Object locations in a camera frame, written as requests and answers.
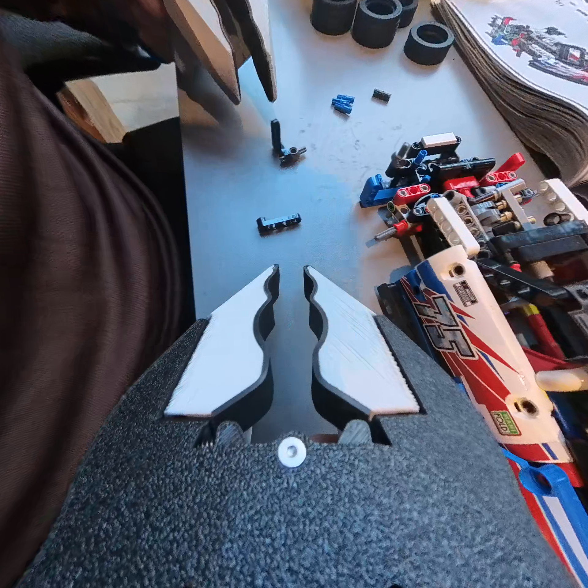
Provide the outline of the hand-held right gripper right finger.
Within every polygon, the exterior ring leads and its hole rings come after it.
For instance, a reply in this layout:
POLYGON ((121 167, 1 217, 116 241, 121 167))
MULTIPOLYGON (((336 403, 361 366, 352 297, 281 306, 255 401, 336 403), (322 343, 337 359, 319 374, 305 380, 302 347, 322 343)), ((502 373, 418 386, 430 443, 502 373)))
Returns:
POLYGON ((342 431, 352 420, 413 415, 420 404, 376 315, 310 265, 303 269, 312 354, 312 401, 342 431))

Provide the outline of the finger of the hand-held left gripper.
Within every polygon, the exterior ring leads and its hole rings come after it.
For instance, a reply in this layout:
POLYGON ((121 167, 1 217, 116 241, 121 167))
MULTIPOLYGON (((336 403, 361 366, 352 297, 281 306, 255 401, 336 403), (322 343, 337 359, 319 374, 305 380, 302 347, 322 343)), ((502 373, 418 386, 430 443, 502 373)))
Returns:
POLYGON ((269 102, 277 99, 277 82, 268 1, 214 1, 231 48, 236 73, 248 60, 269 102))
POLYGON ((165 9, 192 53, 231 102, 241 100, 235 54, 214 1, 164 1, 165 9))

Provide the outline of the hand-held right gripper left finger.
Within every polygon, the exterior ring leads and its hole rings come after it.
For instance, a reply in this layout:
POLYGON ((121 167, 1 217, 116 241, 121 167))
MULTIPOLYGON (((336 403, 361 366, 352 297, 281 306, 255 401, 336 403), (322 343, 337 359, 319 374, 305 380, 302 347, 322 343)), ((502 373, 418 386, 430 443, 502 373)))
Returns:
POLYGON ((266 340, 275 326, 280 269, 274 264, 208 317, 164 410, 167 419, 187 418, 253 427, 273 401, 266 340))

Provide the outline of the black angled brick beam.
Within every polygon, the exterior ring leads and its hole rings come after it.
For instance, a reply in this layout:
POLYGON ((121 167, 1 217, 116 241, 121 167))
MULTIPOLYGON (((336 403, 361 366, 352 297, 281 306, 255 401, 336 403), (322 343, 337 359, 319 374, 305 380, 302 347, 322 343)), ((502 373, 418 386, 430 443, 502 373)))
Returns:
POLYGON ((270 122, 270 134, 272 143, 272 153, 279 160, 281 166, 292 165, 298 154, 298 148, 285 148, 281 138, 281 124, 278 119, 270 122))
POLYGON ((268 236, 298 226, 301 222, 300 214, 294 213, 279 217, 258 217, 256 227, 261 236, 268 236))

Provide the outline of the brick model race car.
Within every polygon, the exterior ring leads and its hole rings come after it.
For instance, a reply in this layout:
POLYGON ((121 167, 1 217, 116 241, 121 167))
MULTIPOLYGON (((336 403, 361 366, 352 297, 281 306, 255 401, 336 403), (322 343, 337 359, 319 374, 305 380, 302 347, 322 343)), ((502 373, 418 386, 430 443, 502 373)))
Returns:
POLYGON ((587 202, 536 189, 514 153, 462 159, 452 133, 403 143, 367 179, 375 242, 416 238, 423 259, 376 293, 465 391, 502 448, 542 535, 587 587, 587 202))

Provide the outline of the grey desk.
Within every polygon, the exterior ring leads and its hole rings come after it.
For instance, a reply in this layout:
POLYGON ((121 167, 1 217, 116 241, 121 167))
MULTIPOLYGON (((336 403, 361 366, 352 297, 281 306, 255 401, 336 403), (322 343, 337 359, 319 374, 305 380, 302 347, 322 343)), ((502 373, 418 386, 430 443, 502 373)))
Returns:
POLYGON ((253 428, 253 441, 298 431, 336 429, 315 410, 312 352, 303 268, 312 265, 379 313, 376 287, 397 280, 422 258, 415 240, 375 243, 384 227, 377 208, 363 209, 368 177, 383 172, 404 142, 453 132, 462 158, 515 152, 521 175, 536 187, 546 175, 514 135, 456 49, 438 66, 403 53, 408 29, 379 50, 349 33, 322 35, 310 22, 311 1, 270 1, 277 99, 269 102, 252 62, 239 70, 242 100, 229 100, 210 126, 180 110, 196 316, 204 318, 271 265, 281 273, 276 326, 268 338, 273 403, 253 428), (391 94, 388 104, 371 98, 391 94), (349 115, 334 110, 338 94, 355 97, 349 115), (292 165, 273 156, 270 122, 285 148, 306 147, 292 165), (261 236, 258 217, 299 213, 302 222, 261 236))

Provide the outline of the wooden cabinet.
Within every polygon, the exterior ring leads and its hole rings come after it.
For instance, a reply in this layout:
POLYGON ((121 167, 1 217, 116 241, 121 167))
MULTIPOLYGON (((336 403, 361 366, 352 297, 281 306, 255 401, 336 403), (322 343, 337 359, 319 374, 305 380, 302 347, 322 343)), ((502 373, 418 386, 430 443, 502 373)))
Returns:
POLYGON ((175 66, 68 81, 56 94, 66 116, 101 143, 179 116, 175 66))

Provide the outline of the person's black trousers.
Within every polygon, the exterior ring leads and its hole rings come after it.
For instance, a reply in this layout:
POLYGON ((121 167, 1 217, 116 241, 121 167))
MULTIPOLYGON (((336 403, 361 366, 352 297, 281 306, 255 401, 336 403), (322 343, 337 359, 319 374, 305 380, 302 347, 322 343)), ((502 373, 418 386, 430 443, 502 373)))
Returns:
POLYGON ((180 118, 127 132, 122 142, 107 144, 107 149, 147 188, 171 233, 179 277, 179 336, 196 320, 180 118))

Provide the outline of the open instruction booklet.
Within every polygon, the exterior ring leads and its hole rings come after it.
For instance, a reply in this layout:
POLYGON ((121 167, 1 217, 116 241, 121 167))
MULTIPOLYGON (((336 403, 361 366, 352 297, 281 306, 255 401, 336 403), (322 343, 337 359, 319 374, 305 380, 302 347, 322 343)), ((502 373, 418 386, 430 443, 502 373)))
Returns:
POLYGON ((587 1, 431 1, 518 138, 587 184, 587 1))

